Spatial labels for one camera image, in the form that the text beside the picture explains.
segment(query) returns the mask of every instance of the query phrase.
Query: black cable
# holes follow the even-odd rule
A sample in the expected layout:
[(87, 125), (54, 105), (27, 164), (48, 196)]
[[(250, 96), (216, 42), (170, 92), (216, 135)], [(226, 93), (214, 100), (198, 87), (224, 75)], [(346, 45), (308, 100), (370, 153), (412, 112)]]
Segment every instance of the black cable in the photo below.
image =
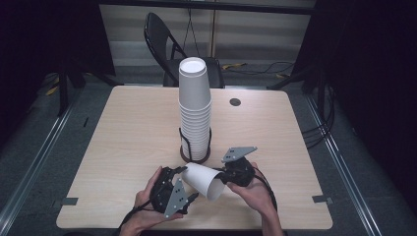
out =
[(191, 32), (193, 33), (194, 45), (196, 46), (197, 54), (200, 57), (200, 50), (199, 50), (199, 46), (197, 45), (196, 34), (194, 32), (193, 21), (191, 18), (191, 9), (188, 9), (188, 25), (187, 25), (187, 30), (185, 32), (184, 42), (183, 42), (183, 48), (182, 48), (183, 51), (185, 51), (185, 43), (187, 41), (188, 31), (190, 29), (190, 26), (191, 26)]
[(190, 28), (190, 23), (191, 23), (191, 19), (189, 18), (188, 25), (187, 25), (187, 30), (185, 31), (185, 37), (184, 37), (184, 42), (183, 42), (183, 51), (185, 51), (185, 42), (187, 41), (188, 29)]
[(334, 98), (335, 98), (335, 93), (334, 93), (334, 90), (330, 90), (330, 86), (328, 86), (328, 93), (329, 93), (328, 102), (330, 104), (330, 112), (329, 112), (329, 115), (328, 115), (328, 119), (323, 124), (321, 124), (320, 126), (318, 126), (316, 128), (316, 129), (325, 129), (325, 133), (323, 134), (322, 131), (319, 131), (318, 134), (321, 134), (320, 138), (309, 141), (309, 142), (306, 142), (306, 145), (313, 143), (312, 145), (307, 146), (307, 149), (313, 148), (313, 147), (317, 146), (319, 143), (321, 143), (322, 140), (324, 140), (325, 137), (329, 134), (329, 132), (330, 132), (332, 126), (333, 126), (333, 123), (334, 123)]
[(125, 217), (122, 220), (122, 223), (120, 223), (120, 226), (116, 229), (116, 231), (113, 233), (113, 236), (118, 236), (120, 234), (120, 231), (122, 230), (122, 225), (125, 224), (127, 221), (129, 221), (130, 218), (132, 218), (132, 216), (136, 213), (139, 212), (141, 210), (151, 210), (151, 209), (145, 209), (145, 207), (147, 205), (149, 205), (156, 197), (158, 194), (160, 194), (160, 192), (165, 188), (165, 186), (168, 184), (168, 182), (166, 182), (164, 185), (162, 185), (159, 190), (151, 197), (149, 198), (149, 200), (147, 200), (144, 204), (137, 206), (137, 207), (133, 207), (131, 211), (129, 211)]
[(48, 82), (45, 82), (45, 83), (43, 83), (42, 85), (41, 85), (41, 87), (43, 88), (43, 87), (46, 87), (47, 85), (49, 85), (49, 84), (51, 84), (51, 83), (53, 83), (57, 78), (59, 77), (59, 74), (58, 73), (52, 73), (51, 75), (48, 75), (47, 77), (45, 77), (45, 79), (44, 80), (48, 80), (48, 79), (50, 79), (50, 78), (53, 78), (52, 80), (50, 80), (50, 81), (48, 81)]
[(262, 183), (264, 183), (265, 187), (267, 188), (267, 190), (269, 192), (269, 196), (270, 196), (270, 199), (272, 201), (273, 208), (275, 208), (275, 210), (278, 211), (278, 205), (276, 204), (275, 194), (273, 193), (273, 190), (270, 187), (270, 185), (267, 183), (266, 179), (261, 178), (258, 175), (254, 175), (254, 177), (257, 178), (257, 179), (259, 179)]
[[(276, 65), (276, 64), (289, 64), (289, 66), (286, 67), (286, 68), (284, 68), (284, 69), (282, 69), (282, 70), (279, 70), (279, 71), (271, 71), (270, 72), (269, 71), (270, 68), (272, 68), (272, 66), (273, 65)], [(272, 64), (270, 64), (267, 67), (267, 69), (264, 70), (264, 71), (236, 71), (236, 70), (227, 69), (227, 70), (225, 70), (225, 72), (233, 72), (233, 73), (238, 73), (238, 74), (243, 74), (243, 75), (256, 76), (256, 75), (261, 75), (261, 74), (276, 74), (276, 73), (281, 73), (281, 72), (284, 72), (284, 71), (288, 70), (289, 68), (291, 68), (293, 66), (294, 66), (294, 63), (292, 63), (292, 62), (280, 62), (280, 61), (278, 61), (278, 62), (273, 62)]]
[(197, 55), (199, 55), (200, 57), (199, 47), (197, 46), (196, 34), (194, 33), (194, 28), (193, 28), (193, 21), (191, 20), (191, 9), (188, 9), (188, 16), (189, 16), (189, 21), (191, 23), (191, 32), (193, 33), (193, 37), (194, 37), (194, 45), (196, 46)]

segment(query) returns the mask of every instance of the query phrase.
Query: wire cup stand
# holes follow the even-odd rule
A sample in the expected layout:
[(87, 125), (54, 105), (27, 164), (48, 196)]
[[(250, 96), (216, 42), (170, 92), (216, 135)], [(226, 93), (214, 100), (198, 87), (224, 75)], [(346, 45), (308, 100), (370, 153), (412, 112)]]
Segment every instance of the wire cup stand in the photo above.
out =
[(209, 155), (210, 155), (210, 148), (209, 148), (209, 146), (210, 146), (210, 143), (211, 143), (211, 128), (209, 128), (209, 138), (208, 138), (208, 152), (207, 152), (207, 154), (206, 154), (206, 156), (203, 158), (203, 159), (200, 159), (200, 160), (194, 160), (193, 159), (193, 156), (191, 155), (191, 145), (190, 145), (190, 141), (182, 134), (182, 132), (181, 132), (181, 128), (179, 128), (179, 131), (180, 131), (180, 137), (181, 137), (181, 139), (184, 139), (185, 140), (185, 142), (187, 143), (187, 146), (188, 146), (188, 154), (189, 154), (189, 156), (190, 156), (190, 158), (188, 158), (185, 154), (184, 154), (184, 152), (183, 152), (183, 149), (182, 149), (182, 146), (180, 147), (180, 153), (181, 153), (181, 157), (183, 158), (183, 160), (185, 161), (185, 162), (193, 162), (193, 163), (197, 163), (197, 164), (202, 164), (202, 163), (204, 163), (204, 162), (206, 162), (206, 160), (208, 160), (209, 159)]

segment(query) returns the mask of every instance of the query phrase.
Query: hand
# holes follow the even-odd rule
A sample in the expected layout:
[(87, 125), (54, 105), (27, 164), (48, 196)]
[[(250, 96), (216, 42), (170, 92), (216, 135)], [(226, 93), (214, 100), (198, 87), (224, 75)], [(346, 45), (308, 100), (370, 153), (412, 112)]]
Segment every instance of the hand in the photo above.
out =
[[(162, 167), (159, 166), (159, 168), (156, 170), (153, 176), (148, 180), (148, 183), (145, 189), (139, 191), (136, 194), (135, 207), (141, 206), (149, 200), (150, 191), (154, 183), (156, 182), (157, 178), (159, 177), (161, 170), (162, 170)], [(171, 215), (171, 217), (166, 218), (162, 213), (154, 211), (152, 205), (149, 204), (148, 206), (145, 207), (144, 210), (136, 212), (129, 219), (128, 222), (123, 224), (120, 235), (123, 235), (123, 236), (140, 235), (143, 230), (151, 228), (157, 225), (158, 223), (168, 221), (168, 220), (174, 220), (174, 219), (178, 219), (182, 217), (183, 217), (182, 214), (174, 213), (173, 215)]]
[[(258, 171), (257, 163), (252, 162), (251, 164), (256, 168), (255, 174), (263, 178), (263, 175)], [(261, 180), (254, 178), (246, 188), (233, 183), (227, 183), (227, 187), (242, 197), (250, 208), (258, 211), (262, 217), (262, 232), (264, 236), (284, 235), (268, 189)]]
[[(251, 164), (256, 168), (255, 174), (263, 177), (263, 175), (258, 171), (257, 163), (252, 162)], [(240, 187), (230, 182), (227, 183), (227, 187), (229, 187), (233, 193), (242, 197), (250, 208), (258, 211), (259, 213), (273, 209), (272, 200), (270, 199), (267, 187), (257, 178), (254, 178), (247, 187)]]

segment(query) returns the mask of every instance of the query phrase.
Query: stack of paper cups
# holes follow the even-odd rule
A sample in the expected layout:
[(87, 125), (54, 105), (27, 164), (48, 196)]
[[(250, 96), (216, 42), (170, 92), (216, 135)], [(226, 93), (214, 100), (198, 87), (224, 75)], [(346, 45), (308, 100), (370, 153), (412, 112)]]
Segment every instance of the stack of paper cups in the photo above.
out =
[(181, 112), (181, 152), (187, 161), (208, 158), (211, 95), (206, 63), (197, 57), (184, 59), (179, 68), (179, 105)]

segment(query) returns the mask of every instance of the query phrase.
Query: table top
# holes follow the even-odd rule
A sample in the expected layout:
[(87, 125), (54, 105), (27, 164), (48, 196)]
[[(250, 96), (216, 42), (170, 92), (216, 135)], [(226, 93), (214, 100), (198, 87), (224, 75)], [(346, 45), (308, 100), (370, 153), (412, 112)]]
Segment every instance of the table top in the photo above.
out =
[[(329, 229), (322, 190), (288, 96), (283, 91), (211, 89), (211, 154), (204, 163), (222, 167), (232, 147), (258, 147), (246, 157), (258, 163), (277, 200), (284, 229)], [(230, 99), (241, 100), (239, 106)], [(186, 163), (180, 156), (178, 88), (116, 87), (110, 94), (62, 206), (61, 228), (117, 228), (156, 168)], [(186, 191), (193, 193), (186, 185)], [(261, 218), (227, 187), (215, 202), (203, 196), (183, 219), (154, 229), (259, 229)]]

